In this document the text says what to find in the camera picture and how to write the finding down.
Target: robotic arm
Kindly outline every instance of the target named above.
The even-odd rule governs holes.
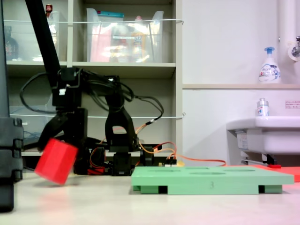
[[[134,98],[144,98],[134,95],[133,91],[120,82],[118,76],[103,76],[79,68],[60,68],[52,36],[44,13],[41,0],[25,0],[30,14],[32,25],[37,37],[37,42],[44,60],[46,73],[33,76],[21,89],[20,98],[25,107],[39,113],[50,113],[35,110],[28,106],[23,98],[25,88],[35,79],[46,75],[52,88],[52,105],[56,107],[55,117],[45,126],[37,147],[43,150],[51,137],[55,137],[63,131],[60,137],[65,142],[78,148],[74,171],[77,174],[87,174],[90,166],[90,151],[87,137],[88,112],[81,108],[82,93],[91,96],[95,103],[109,112],[105,123],[106,145],[105,149],[116,152],[113,157],[114,176],[129,176],[131,174],[131,155],[129,152],[141,151],[141,163],[151,165],[153,154],[147,154],[140,150],[139,140],[135,133],[132,119],[124,108],[125,101],[132,101]],[[99,96],[104,96],[106,103]],[[162,105],[155,99],[161,108],[161,115],[164,110]],[[125,134],[115,134],[114,126],[123,127]]]

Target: green shape sorter board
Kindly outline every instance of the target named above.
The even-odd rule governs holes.
[[[247,195],[282,193],[282,185],[293,184],[294,177],[252,166],[138,166],[131,182],[141,194]]]

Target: clear plastic bin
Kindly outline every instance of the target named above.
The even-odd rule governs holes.
[[[67,23],[60,12],[51,12],[48,23],[60,61],[67,60]],[[43,61],[37,38],[30,22],[4,22],[7,60]]]
[[[156,12],[153,20],[163,19]],[[96,10],[87,9],[88,61],[162,62],[162,21],[100,23]]]
[[[52,97],[50,97],[50,100],[46,105],[36,105],[31,107],[44,111],[55,111],[55,107],[52,106]],[[46,114],[33,112],[28,110],[25,106],[10,106],[9,114],[13,118],[20,118],[22,120],[24,128],[24,144],[37,142],[45,125],[53,116],[53,114],[48,117]]]

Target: white table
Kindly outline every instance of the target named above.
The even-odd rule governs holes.
[[[130,182],[71,175],[61,187],[25,173],[0,225],[300,225],[300,183],[283,194],[140,195]]]

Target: sink basin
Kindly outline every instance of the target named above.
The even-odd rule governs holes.
[[[268,116],[229,122],[241,150],[262,154],[300,154],[300,117]]]

